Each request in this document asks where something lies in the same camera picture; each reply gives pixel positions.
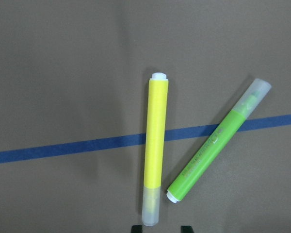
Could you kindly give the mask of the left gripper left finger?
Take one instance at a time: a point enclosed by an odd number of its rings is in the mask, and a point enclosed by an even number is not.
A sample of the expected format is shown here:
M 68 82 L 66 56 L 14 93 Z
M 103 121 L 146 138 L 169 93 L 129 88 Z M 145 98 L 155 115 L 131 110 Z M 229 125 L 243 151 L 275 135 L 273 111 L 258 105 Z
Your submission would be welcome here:
M 143 232 L 143 226 L 142 225 L 132 225 L 131 233 L 142 233 Z

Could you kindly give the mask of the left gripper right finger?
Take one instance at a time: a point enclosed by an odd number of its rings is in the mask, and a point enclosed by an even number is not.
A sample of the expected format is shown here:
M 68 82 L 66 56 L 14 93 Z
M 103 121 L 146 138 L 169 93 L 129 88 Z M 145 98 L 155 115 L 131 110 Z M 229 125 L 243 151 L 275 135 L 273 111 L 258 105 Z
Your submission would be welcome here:
M 190 225 L 182 225 L 180 227 L 180 232 L 181 233 L 193 233 L 193 228 Z

